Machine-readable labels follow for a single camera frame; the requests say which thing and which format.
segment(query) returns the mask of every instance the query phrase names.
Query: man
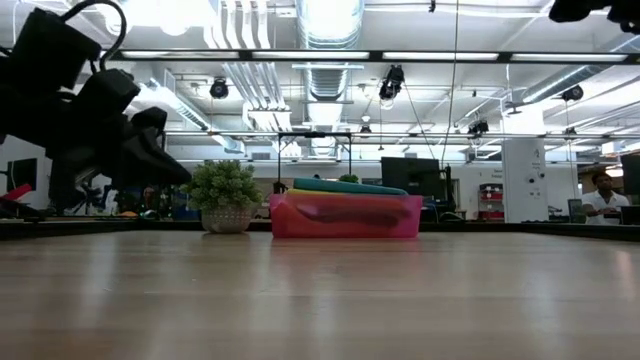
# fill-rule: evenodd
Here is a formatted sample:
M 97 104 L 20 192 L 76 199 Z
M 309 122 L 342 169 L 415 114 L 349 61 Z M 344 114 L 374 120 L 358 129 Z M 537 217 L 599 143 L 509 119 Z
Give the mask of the man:
M 620 212 L 620 207 L 629 206 L 629 200 L 611 190 L 611 176 L 604 172 L 596 173 L 591 181 L 598 190 L 582 196 L 582 207 L 587 215 L 588 225 L 619 225 L 619 218 L 605 218 L 606 214 Z

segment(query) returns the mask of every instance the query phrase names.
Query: black pole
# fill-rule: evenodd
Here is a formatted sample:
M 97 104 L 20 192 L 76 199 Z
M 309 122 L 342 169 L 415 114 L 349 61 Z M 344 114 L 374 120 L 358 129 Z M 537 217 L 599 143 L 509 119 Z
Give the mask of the black pole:
M 349 175 L 351 174 L 351 135 L 347 136 L 349 138 Z
M 453 199 L 453 180 L 451 179 L 451 166 L 449 164 L 447 164 L 447 167 L 445 167 L 445 171 L 446 171 L 446 185 L 447 185 L 447 200 L 449 202 L 449 206 L 451 206 L 452 208 L 457 207 L 458 205 L 455 203 L 455 200 Z
M 280 147 L 281 147 L 282 134 L 278 134 L 278 184 L 280 183 Z

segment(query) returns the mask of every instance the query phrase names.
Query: potted plant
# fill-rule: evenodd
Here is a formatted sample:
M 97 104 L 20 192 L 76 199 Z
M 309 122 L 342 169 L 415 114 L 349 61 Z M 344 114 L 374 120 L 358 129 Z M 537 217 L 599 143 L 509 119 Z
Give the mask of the potted plant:
M 240 233 L 249 227 L 255 204 L 262 201 L 253 171 L 237 160 L 198 165 L 182 190 L 190 195 L 189 206 L 201 210 L 205 230 Z
M 340 176 L 340 178 L 338 179 L 338 181 L 351 182 L 351 183 L 354 183 L 354 184 L 357 184 L 359 180 L 360 179 L 358 179 L 358 176 L 353 175 L 353 174 L 344 174 L 344 175 Z

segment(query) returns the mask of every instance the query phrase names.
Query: green plant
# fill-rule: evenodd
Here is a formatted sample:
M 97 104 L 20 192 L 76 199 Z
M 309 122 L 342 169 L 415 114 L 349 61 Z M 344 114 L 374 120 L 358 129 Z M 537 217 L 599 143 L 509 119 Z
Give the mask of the green plant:
M 243 168 L 237 160 L 206 162 L 198 165 L 191 182 L 181 190 L 190 195 L 189 206 L 195 209 L 244 208 L 262 201 L 253 171 L 253 166 Z
M 338 179 L 338 181 L 342 181 L 342 182 L 351 182 L 351 183 L 358 183 L 358 177 L 356 175 L 353 174 L 344 174 L 342 176 L 340 176 L 340 179 Z

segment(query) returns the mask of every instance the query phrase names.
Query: white shirt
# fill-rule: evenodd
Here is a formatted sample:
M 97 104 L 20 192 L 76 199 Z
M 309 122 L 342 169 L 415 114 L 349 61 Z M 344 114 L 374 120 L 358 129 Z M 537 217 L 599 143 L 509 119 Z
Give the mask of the white shirt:
M 596 190 L 592 193 L 584 194 L 582 196 L 582 205 L 591 205 L 596 210 L 602 210 L 606 208 L 614 208 L 620 211 L 622 206 L 629 206 L 629 200 L 623 195 L 616 194 L 615 192 L 609 199 L 607 204 L 602 198 L 602 195 Z M 620 225 L 619 219 L 605 219 L 604 215 L 587 216 L 587 225 Z

